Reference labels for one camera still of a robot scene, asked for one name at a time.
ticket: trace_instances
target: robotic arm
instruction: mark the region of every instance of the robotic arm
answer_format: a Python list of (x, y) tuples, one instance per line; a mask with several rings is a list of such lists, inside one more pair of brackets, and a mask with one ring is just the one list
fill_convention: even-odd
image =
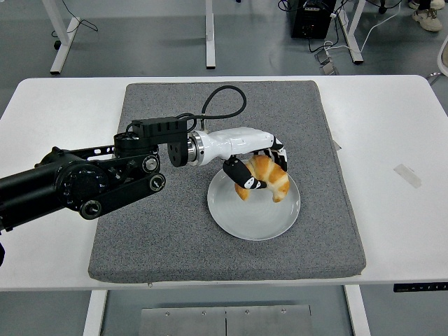
[[(213, 96), (224, 89), (238, 91), (243, 106), (228, 115), (205, 115)], [(0, 233), (64, 207), (91, 220), (158, 193), (166, 183), (160, 173), (160, 144), (167, 144), (175, 167), (206, 165), (221, 158), (224, 172), (235, 183), (246, 189), (266, 188), (266, 183), (256, 180), (236, 155), (262, 151), (286, 171), (286, 152), (275, 136), (249, 127), (210, 134), (194, 130), (198, 119), (204, 125), (206, 119), (230, 118), (245, 107), (244, 93), (225, 85), (213, 91), (201, 115), (133, 120), (125, 132), (114, 136), (113, 146), (80, 150), (54, 147), (35, 168), (0, 179)], [(95, 159), (108, 154), (115, 157)], [(3, 256), (0, 245), (0, 265)]]

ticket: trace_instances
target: white tape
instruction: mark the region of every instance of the white tape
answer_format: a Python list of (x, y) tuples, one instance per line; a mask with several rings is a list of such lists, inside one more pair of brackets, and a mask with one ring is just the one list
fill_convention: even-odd
[(393, 169), (398, 175), (404, 178), (414, 188), (421, 187), (421, 179), (410, 169), (403, 164), (399, 164)]

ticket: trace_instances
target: black box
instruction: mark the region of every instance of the black box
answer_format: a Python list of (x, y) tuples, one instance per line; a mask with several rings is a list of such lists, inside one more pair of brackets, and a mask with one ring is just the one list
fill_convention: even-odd
[(301, 39), (324, 39), (335, 10), (336, 0), (290, 0), (288, 12), (291, 37)]

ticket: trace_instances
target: white table leg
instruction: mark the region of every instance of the white table leg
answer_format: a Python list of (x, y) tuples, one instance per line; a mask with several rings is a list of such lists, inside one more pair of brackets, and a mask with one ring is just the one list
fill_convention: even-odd
[(51, 67), (50, 73), (52, 75), (59, 75), (61, 73), (62, 67), (64, 66), (65, 59), (69, 53), (71, 43), (75, 38), (77, 31), (79, 17), (72, 18), (69, 24), (69, 28), (66, 30), (64, 26), (64, 21), (62, 20), (61, 13), (58, 11), (55, 0), (42, 0), (47, 14), (50, 17), (51, 23), (55, 28), (58, 39), (61, 41), (61, 46), (57, 52), (55, 61)]
[(345, 10), (341, 8), (339, 12), (339, 23), (342, 26), (342, 31), (344, 32), (345, 40), (347, 42), (348, 47), (350, 48), (350, 56), (353, 60), (353, 63), (360, 64), (364, 62), (363, 56), (358, 47), (358, 42), (356, 42), (355, 31), (359, 23), (359, 19), (364, 10), (365, 0), (359, 0), (358, 5), (355, 10), (355, 15), (351, 23), (349, 22), (349, 18), (345, 13)]
[(106, 298), (107, 290), (92, 290), (83, 336), (99, 336), (101, 333)]
[(205, 41), (206, 67), (208, 69), (215, 69), (215, 24), (212, 0), (205, 0)]
[(351, 327), (354, 336), (370, 336), (369, 323), (365, 315), (363, 296), (359, 285), (345, 285), (345, 298), (349, 306)]

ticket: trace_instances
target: white robotic hand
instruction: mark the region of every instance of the white robotic hand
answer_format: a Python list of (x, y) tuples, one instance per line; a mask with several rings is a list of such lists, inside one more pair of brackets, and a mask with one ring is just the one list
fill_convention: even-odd
[(203, 131), (189, 134), (190, 165), (206, 165), (214, 158), (224, 159), (224, 172), (245, 189), (266, 188), (266, 183), (252, 176), (246, 165), (235, 155), (260, 151), (272, 158), (286, 172), (287, 157), (284, 146), (270, 133), (250, 127), (239, 127), (210, 134)]

